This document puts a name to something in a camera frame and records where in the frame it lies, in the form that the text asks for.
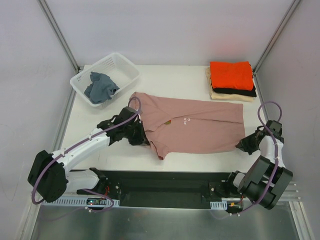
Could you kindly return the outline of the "pink t shirt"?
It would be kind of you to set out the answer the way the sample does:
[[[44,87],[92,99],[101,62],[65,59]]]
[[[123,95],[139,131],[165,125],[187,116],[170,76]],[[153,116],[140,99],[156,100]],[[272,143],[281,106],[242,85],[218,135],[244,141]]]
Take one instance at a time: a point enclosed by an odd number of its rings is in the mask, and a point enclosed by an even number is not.
[[[130,107],[140,119],[150,148],[163,160],[169,153],[231,152],[245,137],[239,103],[177,99],[134,92]]]

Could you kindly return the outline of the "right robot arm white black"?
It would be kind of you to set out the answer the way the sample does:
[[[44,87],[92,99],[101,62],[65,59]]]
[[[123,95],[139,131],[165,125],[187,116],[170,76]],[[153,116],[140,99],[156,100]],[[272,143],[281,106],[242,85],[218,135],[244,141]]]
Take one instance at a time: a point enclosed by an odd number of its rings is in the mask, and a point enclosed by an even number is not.
[[[266,126],[259,126],[251,135],[241,139],[236,148],[253,154],[260,151],[260,156],[246,172],[230,173],[225,183],[227,197],[243,195],[252,205],[260,205],[271,210],[286,190],[293,178],[282,159],[282,124],[268,120]]]

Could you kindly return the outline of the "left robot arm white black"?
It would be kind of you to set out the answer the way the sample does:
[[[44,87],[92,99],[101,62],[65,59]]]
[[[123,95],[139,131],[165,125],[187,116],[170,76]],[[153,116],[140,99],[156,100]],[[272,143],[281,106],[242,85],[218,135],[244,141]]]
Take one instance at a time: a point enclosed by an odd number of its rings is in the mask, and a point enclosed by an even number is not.
[[[100,122],[86,137],[73,145],[47,152],[42,150],[35,156],[27,181],[32,185],[31,199],[34,204],[39,194],[42,200],[52,203],[64,193],[107,194],[106,175],[95,167],[73,171],[80,162],[93,153],[127,139],[132,146],[149,145],[139,110],[124,107],[118,115]]]

